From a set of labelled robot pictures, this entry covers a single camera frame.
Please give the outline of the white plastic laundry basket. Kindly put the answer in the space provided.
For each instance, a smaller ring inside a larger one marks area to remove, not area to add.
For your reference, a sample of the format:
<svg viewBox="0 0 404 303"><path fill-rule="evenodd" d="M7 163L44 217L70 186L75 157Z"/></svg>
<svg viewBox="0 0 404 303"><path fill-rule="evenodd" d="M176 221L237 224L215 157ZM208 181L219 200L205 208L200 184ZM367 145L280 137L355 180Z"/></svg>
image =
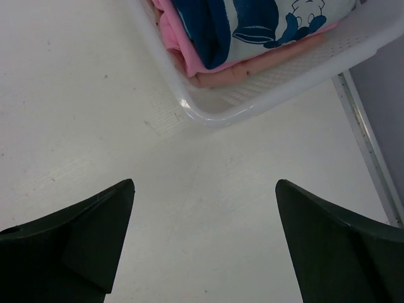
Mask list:
<svg viewBox="0 0 404 303"><path fill-rule="evenodd" d="M403 35L403 1L364 1L326 40L275 68L222 88L195 88L174 67L147 1L128 6L148 51L179 105L194 121L223 127L262 114L372 57Z"/></svg>

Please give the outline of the navy blue printed t-shirt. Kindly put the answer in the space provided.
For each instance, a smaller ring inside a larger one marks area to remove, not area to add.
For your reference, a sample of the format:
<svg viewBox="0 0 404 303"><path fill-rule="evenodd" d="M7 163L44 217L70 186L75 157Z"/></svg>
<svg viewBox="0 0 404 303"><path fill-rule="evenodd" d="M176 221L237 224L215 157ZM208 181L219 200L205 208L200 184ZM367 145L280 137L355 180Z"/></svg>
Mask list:
<svg viewBox="0 0 404 303"><path fill-rule="evenodd" d="M190 75L235 62L317 34L349 15L355 1L174 1L196 51Z"/></svg>

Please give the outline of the pink folded t-shirt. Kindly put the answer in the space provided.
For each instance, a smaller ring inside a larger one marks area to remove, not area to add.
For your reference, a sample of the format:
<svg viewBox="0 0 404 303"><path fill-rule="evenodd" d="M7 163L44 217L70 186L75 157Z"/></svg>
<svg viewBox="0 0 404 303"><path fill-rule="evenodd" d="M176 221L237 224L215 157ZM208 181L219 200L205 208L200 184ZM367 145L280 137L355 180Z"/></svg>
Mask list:
<svg viewBox="0 0 404 303"><path fill-rule="evenodd" d="M196 51L193 49L193 46L191 45L190 38L186 35L184 26L179 17L179 14L174 8L173 2L174 1L153 1L152 5L155 10L157 25L160 29L160 33L162 34L165 48L168 50L170 55L175 60L176 68L182 74L190 78L197 73L195 73L194 75L190 75L186 60L187 59L191 60L191 63L197 66L198 62L196 62ZM317 34L324 33L325 31L331 28L327 28L324 31L319 32ZM237 63L238 62L235 62L230 66L227 66L226 68L229 68ZM218 68L214 69L213 71L207 71L205 73L215 73L224 70L226 68Z"/></svg>

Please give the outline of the aluminium table edge rail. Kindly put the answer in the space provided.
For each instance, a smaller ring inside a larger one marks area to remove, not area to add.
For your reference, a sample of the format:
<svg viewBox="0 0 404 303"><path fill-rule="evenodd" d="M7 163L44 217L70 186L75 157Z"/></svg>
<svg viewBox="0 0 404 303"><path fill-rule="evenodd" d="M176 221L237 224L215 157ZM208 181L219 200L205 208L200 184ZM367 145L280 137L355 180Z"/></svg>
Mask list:
<svg viewBox="0 0 404 303"><path fill-rule="evenodd" d="M350 127L391 225L403 227L403 203L394 185L350 71L332 77Z"/></svg>

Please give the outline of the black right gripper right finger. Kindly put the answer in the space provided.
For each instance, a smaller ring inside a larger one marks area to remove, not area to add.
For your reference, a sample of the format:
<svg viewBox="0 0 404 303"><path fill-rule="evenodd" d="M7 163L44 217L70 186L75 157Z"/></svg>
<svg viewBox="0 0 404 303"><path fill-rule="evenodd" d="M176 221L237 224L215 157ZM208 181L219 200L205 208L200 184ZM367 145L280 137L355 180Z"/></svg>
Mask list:
<svg viewBox="0 0 404 303"><path fill-rule="evenodd" d="M403 229L288 180L275 194L304 302L403 302Z"/></svg>

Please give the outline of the peach folded t-shirt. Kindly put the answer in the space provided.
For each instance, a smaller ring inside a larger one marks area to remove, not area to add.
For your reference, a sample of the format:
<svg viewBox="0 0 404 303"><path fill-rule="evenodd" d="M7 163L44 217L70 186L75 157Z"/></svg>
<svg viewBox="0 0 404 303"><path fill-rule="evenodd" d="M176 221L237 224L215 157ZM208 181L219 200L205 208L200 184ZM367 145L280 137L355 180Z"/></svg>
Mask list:
<svg viewBox="0 0 404 303"><path fill-rule="evenodd" d="M238 62L237 64L215 73L197 73L188 78L196 88L216 88L236 85L250 76L283 64L321 44L326 38L320 33L298 42L288 44L266 52L260 56Z"/></svg>

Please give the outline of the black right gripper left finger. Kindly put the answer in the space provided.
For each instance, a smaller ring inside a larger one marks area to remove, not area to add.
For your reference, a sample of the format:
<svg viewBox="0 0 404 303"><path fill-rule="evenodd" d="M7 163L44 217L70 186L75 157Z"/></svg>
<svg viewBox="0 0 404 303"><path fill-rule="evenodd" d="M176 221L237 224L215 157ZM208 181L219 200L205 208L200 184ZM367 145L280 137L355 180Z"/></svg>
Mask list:
<svg viewBox="0 0 404 303"><path fill-rule="evenodd" d="M1 231L1 302L103 302L112 292L134 194L126 179Z"/></svg>

